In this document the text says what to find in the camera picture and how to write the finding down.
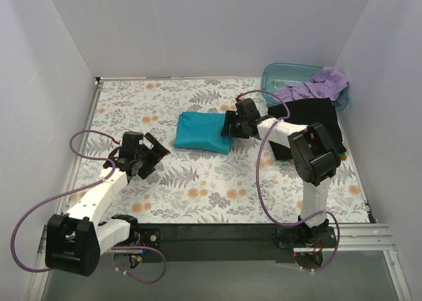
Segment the teal t shirt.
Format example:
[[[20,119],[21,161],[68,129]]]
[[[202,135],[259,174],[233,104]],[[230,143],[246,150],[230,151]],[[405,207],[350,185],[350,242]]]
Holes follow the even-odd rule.
[[[224,121],[224,114],[183,112],[179,115],[173,146],[228,154],[232,140],[221,136]]]

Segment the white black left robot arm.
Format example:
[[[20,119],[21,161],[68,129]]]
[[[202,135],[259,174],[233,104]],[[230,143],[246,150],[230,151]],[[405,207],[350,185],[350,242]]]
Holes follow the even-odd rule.
[[[146,179],[169,153],[150,133],[125,132],[117,147],[101,158],[103,167],[94,186],[65,213],[48,220],[46,266],[87,277],[112,248],[132,250],[137,263],[146,250],[157,252],[160,232],[143,229],[137,218],[101,219],[133,178]]]

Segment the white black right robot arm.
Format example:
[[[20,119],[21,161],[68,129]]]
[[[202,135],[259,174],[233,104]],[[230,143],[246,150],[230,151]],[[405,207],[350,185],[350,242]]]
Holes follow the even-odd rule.
[[[328,186],[340,165],[340,155],[321,123],[299,125],[282,117],[261,115],[254,100],[240,94],[234,110],[222,114],[183,112],[176,123],[178,150],[230,153],[235,139],[258,139],[289,150],[303,181],[303,206],[297,222],[279,223],[278,240],[290,245],[313,246],[331,236],[326,212]]]

